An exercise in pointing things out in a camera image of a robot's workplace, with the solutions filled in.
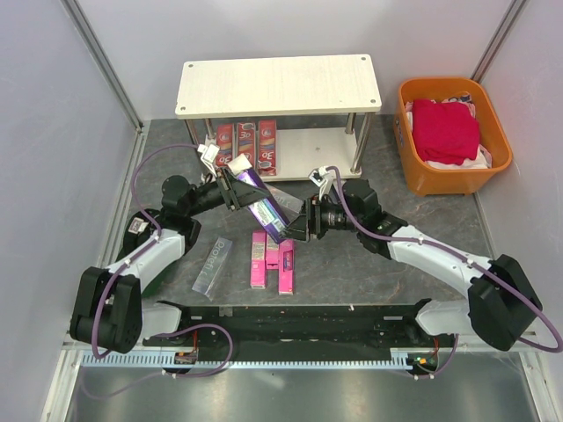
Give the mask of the red 3D toothpaste box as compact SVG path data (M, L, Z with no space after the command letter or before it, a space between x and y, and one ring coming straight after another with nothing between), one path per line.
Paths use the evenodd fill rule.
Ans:
M276 176L276 132L275 120L259 122L258 169L262 176Z

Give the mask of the silver backed toothpaste box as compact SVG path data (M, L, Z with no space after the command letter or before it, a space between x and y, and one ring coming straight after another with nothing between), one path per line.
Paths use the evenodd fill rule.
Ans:
M249 163L256 165L256 125L254 122L238 122L236 127L237 156L245 156Z

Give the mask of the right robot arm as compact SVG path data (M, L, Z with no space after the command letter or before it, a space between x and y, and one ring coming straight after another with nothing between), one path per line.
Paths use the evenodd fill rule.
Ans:
M457 301L419 301L414 317L402 326L409 344L423 346L442 334L474 333L491 347L508 351L522 338L542 304L516 259L473 255L424 235L383 211L364 179L347 181L342 188L340 200L333 193L305 200L282 234L308 242L331 229L352 231L366 250L428 273L463 296Z

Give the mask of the purple toothpaste box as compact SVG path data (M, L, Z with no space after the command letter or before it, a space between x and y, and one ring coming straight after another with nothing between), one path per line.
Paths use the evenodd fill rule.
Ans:
M268 233L276 244L284 241L283 231L289 224L289 219L282 211L281 206L267 189L259 174L253 169L250 161L244 155L239 155L231 160L227 167L237 180L248 185L265 189L267 197L249 205L248 208L261 227Z

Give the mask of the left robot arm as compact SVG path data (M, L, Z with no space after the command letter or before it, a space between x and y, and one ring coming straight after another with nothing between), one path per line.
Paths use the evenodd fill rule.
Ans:
M83 272L70 336L90 345L99 360L111 352L128 353L142 333L142 292L194 247L201 232L196 215L220 206L239 210L270 196L253 168L223 167L215 180L199 186L180 175L170 176L162 184L162 207L141 212L148 234L138 235L136 247L114 264Z

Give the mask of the silver red toothpaste box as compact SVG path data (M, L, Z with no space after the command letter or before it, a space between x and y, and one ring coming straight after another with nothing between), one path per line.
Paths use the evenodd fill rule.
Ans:
M220 125L216 130L216 166L226 167L234 156L235 127L232 123Z

